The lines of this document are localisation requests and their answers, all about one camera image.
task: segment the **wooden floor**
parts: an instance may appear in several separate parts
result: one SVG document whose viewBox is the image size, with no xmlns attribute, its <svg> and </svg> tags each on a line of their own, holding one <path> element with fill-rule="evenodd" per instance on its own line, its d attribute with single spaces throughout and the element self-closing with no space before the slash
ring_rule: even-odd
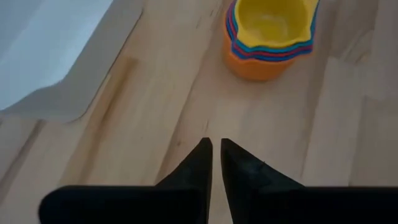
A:
<svg viewBox="0 0 398 224">
<path fill-rule="evenodd" d="M 151 185 L 208 136 L 210 223 L 231 223 L 230 138 L 305 185 L 398 185 L 398 1 L 321 0 L 315 52 L 266 83 L 221 58 L 230 0 L 147 0 L 90 109 L 69 124 L 0 117 L 0 223 L 35 223 L 66 184 Z"/>
</svg>

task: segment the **white object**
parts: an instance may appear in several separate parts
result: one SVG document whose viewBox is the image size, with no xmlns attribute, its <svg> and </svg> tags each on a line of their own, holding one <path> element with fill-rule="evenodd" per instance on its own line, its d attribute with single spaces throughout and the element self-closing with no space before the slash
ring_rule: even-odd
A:
<svg viewBox="0 0 398 224">
<path fill-rule="evenodd" d="M 142 0 L 0 1 L 0 112 L 67 122 L 94 98 Z"/>
</svg>

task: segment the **stack of plastic cups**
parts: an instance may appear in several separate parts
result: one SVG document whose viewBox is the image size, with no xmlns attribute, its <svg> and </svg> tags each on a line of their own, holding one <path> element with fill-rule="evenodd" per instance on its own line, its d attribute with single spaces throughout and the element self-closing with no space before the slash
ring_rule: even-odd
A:
<svg viewBox="0 0 398 224">
<path fill-rule="evenodd" d="M 271 80 L 312 53 L 318 0 L 235 0 L 226 11 L 223 53 L 248 80 Z"/>
</svg>

